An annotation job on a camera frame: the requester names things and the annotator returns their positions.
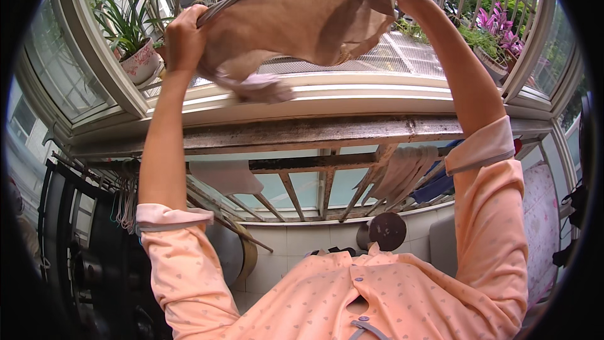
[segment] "purple leaves plant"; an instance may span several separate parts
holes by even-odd
[[[507,11],[501,8],[501,3],[495,3],[493,14],[489,17],[487,12],[480,8],[476,16],[476,24],[493,34],[502,49],[508,50],[514,57],[520,57],[524,43],[512,32],[513,22],[507,19]]]

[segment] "white tile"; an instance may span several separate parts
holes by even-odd
[[[304,256],[315,249],[330,248],[327,226],[288,227],[288,256]]]
[[[411,242],[404,241],[397,249],[392,251],[392,253],[411,253]]]
[[[235,300],[235,305],[237,306],[239,315],[242,315],[248,310],[248,304],[245,297],[246,292],[231,291],[231,293],[233,300]]]
[[[359,246],[356,244],[356,233],[358,230],[358,224],[334,224],[329,226],[331,246],[339,247],[340,249],[346,247],[359,249]]]
[[[245,290],[252,293],[266,293],[288,272],[287,256],[258,255],[258,262],[245,280]]]
[[[436,211],[428,211],[421,214],[410,215],[407,219],[407,237],[405,240],[415,240],[427,237],[430,225],[439,220]]]
[[[415,239],[409,243],[411,243],[411,253],[423,261],[430,262],[430,241],[428,237]]]
[[[260,301],[262,297],[264,297],[264,294],[247,292],[245,294],[245,302],[247,304],[246,311],[251,309],[252,306],[255,305],[256,302]]]
[[[288,251],[288,233],[287,228],[282,226],[248,226],[249,233],[256,240],[273,248],[274,252],[270,253],[263,247],[257,246],[259,255],[287,255]]]
[[[437,215],[439,216],[439,220],[450,217],[455,214],[455,206],[451,205],[446,208],[436,210]]]
[[[304,256],[288,256],[288,272],[296,266],[300,261],[304,259]]]

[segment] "hanging clothes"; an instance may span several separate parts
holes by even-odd
[[[450,142],[447,147],[455,147],[462,142],[463,139],[457,139]],[[432,169],[434,169],[438,164],[439,162],[435,162],[428,172],[426,172],[426,174],[432,171]],[[447,176],[446,171],[443,169],[441,172],[434,175],[429,182],[411,193],[409,196],[412,197],[417,203],[429,202],[439,195],[450,191],[452,188],[453,176]]]
[[[207,29],[197,72],[243,101],[291,100],[275,75],[255,74],[265,60],[341,64],[371,50],[393,21],[390,0],[223,0],[197,22]]]
[[[438,157],[439,150],[434,146],[397,148],[364,200],[386,198],[386,211],[390,210],[411,193]]]
[[[189,162],[191,174],[224,196],[258,194],[264,185],[249,170],[249,161]]]

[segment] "person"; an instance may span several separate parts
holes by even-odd
[[[523,174],[493,80],[432,0],[397,0],[445,71],[465,141],[445,159],[457,192],[455,278],[410,253],[310,255],[242,316],[187,211],[182,101],[204,49],[195,5],[166,30],[169,70],[149,126],[137,220],[151,286],[175,339],[509,339],[527,309]]]

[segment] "forearm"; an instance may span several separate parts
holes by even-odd
[[[182,101],[190,79],[188,73],[174,72],[163,81],[143,149],[139,203],[187,209]]]
[[[415,19],[443,66],[457,118],[467,138],[506,115],[501,94],[445,13],[432,1],[420,8]]]

